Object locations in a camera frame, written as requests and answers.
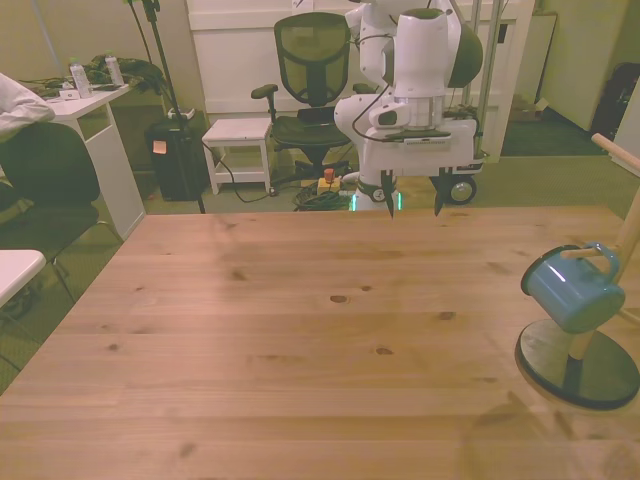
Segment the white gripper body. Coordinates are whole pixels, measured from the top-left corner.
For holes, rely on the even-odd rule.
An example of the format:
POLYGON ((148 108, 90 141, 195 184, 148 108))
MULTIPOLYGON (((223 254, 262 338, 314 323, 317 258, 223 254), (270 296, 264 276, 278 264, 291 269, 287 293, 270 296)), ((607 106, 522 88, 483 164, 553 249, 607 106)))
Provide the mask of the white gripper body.
POLYGON ((367 131, 362 148, 362 172, 392 170, 396 176, 437 176, 475 164, 473 119, 446 119, 436 131, 410 133, 400 129, 367 131))

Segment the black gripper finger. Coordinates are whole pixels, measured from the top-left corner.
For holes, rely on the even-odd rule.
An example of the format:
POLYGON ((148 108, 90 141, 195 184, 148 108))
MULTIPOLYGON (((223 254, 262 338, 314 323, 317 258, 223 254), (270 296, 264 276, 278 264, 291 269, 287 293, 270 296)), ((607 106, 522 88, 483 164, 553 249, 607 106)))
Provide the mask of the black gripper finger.
POLYGON ((396 192, 396 183, 392 170, 383 170, 381 172, 381 188, 384 193, 384 200, 391 217, 395 214, 394 193, 396 192))
POLYGON ((436 190, 434 201, 434 215, 438 216, 441 212, 446 200, 446 178, 442 175, 432 178, 432 184, 436 190))

